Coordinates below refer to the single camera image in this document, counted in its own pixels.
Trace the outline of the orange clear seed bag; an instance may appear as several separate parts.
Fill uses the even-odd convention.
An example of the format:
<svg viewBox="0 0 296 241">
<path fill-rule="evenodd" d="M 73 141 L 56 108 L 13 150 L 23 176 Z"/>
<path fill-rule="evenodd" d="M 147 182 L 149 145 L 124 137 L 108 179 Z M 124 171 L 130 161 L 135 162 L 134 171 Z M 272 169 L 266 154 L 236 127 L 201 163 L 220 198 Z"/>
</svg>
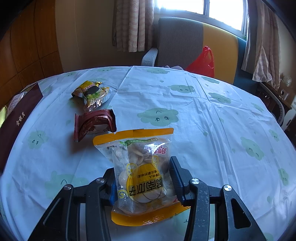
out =
<svg viewBox="0 0 296 241">
<path fill-rule="evenodd" d="M 150 225 L 186 210 L 169 173 L 173 133 L 173 128 L 140 129 L 93 139 L 93 145 L 113 163 L 117 201 L 111 220 L 115 224 Z"/>
</svg>

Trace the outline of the cloud print tablecloth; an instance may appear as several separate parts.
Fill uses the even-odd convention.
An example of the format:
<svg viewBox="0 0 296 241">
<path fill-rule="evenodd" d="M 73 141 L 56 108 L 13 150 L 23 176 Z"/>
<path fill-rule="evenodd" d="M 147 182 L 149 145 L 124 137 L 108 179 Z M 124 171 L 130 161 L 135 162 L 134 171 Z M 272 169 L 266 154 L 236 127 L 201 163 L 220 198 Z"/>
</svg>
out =
<svg viewBox="0 0 296 241">
<path fill-rule="evenodd" d="M 95 82 L 112 91 L 118 131 L 150 137 L 95 146 L 101 133 L 74 140 L 84 103 L 72 93 Z M 39 81 L 43 94 L 31 114 L 15 119 L 20 133 L 1 176 L 1 215 L 27 240 L 58 192 L 89 184 L 111 167 L 119 199 L 108 217 L 113 240 L 182 240 L 189 209 L 174 194 L 168 172 L 176 156 L 209 186 L 230 185 L 267 240 L 278 240 L 295 217 L 295 148 L 256 96 L 189 72 L 103 67 Z"/>
</svg>

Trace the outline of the dark red snack pack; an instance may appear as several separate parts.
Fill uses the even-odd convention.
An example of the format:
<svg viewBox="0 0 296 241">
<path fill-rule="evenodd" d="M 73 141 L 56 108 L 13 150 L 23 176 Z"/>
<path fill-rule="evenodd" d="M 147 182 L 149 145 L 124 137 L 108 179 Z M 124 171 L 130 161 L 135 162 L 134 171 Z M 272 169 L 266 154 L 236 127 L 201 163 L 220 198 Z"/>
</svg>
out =
<svg viewBox="0 0 296 241">
<path fill-rule="evenodd" d="M 113 109 L 93 110 L 74 117 L 74 141 L 80 142 L 87 134 L 114 133 L 117 131 Z"/>
</svg>

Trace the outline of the yellow green snack pack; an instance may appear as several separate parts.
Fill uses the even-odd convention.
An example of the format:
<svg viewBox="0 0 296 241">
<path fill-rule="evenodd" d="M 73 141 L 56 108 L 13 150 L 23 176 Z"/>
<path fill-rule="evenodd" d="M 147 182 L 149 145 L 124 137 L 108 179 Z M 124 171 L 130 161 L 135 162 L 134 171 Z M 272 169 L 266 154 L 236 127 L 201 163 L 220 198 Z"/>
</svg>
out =
<svg viewBox="0 0 296 241">
<path fill-rule="evenodd" d="M 108 101 L 112 90 L 104 86 L 102 82 L 87 80 L 79 85 L 71 94 L 73 97 L 79 97 L 84 101 L 84 112 L 90 113 Z"/>
</svg>

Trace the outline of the red plastic bag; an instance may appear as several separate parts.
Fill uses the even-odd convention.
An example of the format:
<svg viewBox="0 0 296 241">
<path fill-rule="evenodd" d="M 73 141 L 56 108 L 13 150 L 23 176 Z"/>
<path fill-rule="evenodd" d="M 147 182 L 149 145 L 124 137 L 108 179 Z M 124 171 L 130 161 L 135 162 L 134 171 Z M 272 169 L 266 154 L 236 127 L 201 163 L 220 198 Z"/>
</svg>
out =
<svg viewBox="0 0 296 241">
<path fill-rule="evenodd" d="M 214 78 L 214 56 L 208 46 L 204 46 L 201 54 L 193 61 L 186 71 Z"/>
</svg>

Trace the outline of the gold maroon tin box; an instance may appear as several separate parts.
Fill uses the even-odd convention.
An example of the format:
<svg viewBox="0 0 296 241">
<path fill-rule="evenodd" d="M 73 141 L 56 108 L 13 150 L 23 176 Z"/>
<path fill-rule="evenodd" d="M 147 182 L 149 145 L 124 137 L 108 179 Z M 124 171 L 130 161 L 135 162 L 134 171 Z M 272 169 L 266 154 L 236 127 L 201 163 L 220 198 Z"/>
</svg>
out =
<svg viewBox="0 0 296 241">
<path fill-rule="evenodd" d="M 23 98 L 15 105 L 8 118 L 1 126 L 1 174 L 9 158 L 10 152 L 20 130 L 31 112 L 43 98 L 43 94 L 36 83 L 32 85 Z"/>
</svg>

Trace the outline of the yellow blue sofa back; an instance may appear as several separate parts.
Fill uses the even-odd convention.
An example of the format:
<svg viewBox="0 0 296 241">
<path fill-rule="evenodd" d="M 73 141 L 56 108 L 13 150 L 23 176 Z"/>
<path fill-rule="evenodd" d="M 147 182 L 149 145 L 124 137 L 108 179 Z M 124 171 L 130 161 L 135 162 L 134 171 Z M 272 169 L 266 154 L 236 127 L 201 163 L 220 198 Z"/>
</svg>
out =
<svg viewBox="0 0 296 241">
<path fill-rule="evenodd" d="M 246 41 L 221 28 L 203 23 L 203 45 L 208 46 L 214 57 L 214 78 L 255 94 L 257 82 L 241 69 Z"/>
</svg>

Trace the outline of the right beige curtain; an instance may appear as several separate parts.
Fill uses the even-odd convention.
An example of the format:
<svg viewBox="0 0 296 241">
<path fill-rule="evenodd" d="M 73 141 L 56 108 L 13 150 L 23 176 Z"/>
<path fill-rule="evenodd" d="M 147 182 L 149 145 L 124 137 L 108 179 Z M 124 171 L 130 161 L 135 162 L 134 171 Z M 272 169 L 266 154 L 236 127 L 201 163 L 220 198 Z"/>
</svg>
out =
<svg viewBox="0 0 296 241">
<path fill-rule="evenodd" d="M 248 32 L 241 69 L 252 80 L 280 87 L 280 30 L 277 15 L 263 1 L 247 2 Z"/>
</svg>

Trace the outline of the beige curtain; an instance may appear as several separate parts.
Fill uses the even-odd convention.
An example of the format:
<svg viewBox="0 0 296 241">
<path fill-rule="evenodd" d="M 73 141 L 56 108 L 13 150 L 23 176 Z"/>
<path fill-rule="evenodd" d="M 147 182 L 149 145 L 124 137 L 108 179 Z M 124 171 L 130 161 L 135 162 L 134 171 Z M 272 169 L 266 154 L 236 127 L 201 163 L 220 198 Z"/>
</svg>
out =
<svg viewBox="0 0 296 241">
<path fill-rule="evenodd" d="M 241 69 L 252 80 L 280 87 L 280 30 L 277 15 L 263 1 L 247 2 L 248 32 Z"/>
<path fill-rule="evenodd" d="M 151 49 L 154 34 L 154 3 L 149 0 L 114 2 L 112 45 L 119 52 Z"/>
</svg>

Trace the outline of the left beige curtain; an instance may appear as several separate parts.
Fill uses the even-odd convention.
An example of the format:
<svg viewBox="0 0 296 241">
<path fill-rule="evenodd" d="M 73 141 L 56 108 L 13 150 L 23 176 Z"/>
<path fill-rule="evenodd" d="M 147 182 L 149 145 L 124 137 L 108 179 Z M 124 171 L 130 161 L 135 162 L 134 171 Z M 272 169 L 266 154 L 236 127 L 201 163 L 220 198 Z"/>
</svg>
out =
<svg viewBox="0 0 296 241">
<path fill-rule="evenodd" d="M 151 49 L 154 34 L 154 3 L 149 0 L 114 2 L 112 45 L 119 52 Z"/>
</svg>

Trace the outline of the wooden panel cabinet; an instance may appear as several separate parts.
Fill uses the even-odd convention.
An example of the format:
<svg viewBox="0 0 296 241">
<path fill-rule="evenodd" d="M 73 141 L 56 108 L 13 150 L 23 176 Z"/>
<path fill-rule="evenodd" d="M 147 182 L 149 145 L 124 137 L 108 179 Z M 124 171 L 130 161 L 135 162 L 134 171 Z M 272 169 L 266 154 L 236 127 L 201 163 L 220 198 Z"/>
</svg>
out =
<svg viewBox="0 0 296 241">
<path fill-rule="evenodd" d="M 1 39 L 1 106 L 27 85 L 61 73 L 55 1 L 32 1 Z"/>
</svg>

